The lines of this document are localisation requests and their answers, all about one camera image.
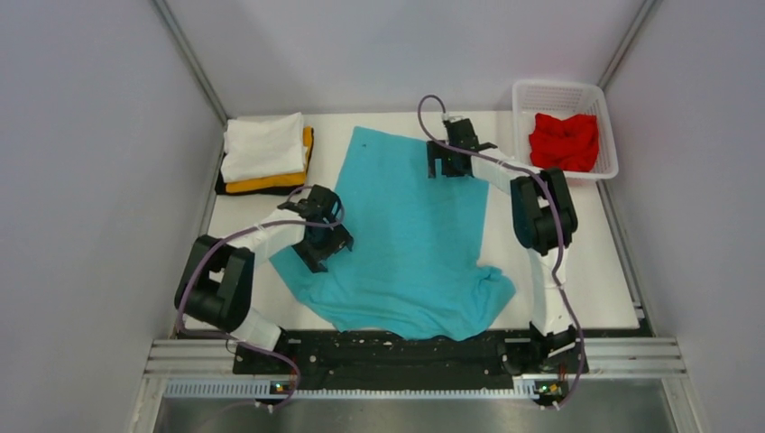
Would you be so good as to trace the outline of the turquoise t-shirt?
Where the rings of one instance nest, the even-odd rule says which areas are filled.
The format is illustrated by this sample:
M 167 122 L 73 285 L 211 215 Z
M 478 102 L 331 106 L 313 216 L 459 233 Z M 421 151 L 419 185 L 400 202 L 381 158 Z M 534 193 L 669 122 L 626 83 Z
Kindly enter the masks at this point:
M 484 332 L 515 295 L 480 265 L 489 187 L 427 176 L 421 140 L 358 126 L 335 191 L 353 247 L 311 272 L 292 250 L 272 265 L 292 295 L 340 331 L 456 341 Z

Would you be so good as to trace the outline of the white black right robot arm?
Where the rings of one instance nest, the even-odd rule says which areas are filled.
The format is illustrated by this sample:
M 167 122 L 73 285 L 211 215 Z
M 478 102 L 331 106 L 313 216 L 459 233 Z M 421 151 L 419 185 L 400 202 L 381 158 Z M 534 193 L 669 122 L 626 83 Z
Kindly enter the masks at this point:
M 447 138 L 427 143 L 428 175 L 484 180 L 511 200 L 513 232 L 530 257 L 530 341 L 512 372 L 581 373 L 582 328 L 565 293 L 566 260 L 578 217 L 560 169 L 534 169 L 479 141 L 472 122 L 444 114 Z

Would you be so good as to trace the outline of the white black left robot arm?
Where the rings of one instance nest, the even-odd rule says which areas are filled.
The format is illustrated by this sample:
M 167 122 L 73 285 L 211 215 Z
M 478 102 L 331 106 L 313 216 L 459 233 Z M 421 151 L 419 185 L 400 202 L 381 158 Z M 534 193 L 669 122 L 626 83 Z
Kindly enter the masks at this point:
M 354 243 L 336 192 L 320 185 L 307 191 L 305 198 L 287 198 L 254 226 L 196 239 L 173 301 L 177 331 L 255 350 L 255 362 L 268 373 L 286 367 L 290 350 L 280 342 L 282 328 L 252 306 L 256 268 L 291 250 L 308 271 L 325 273 L 327 260 Z

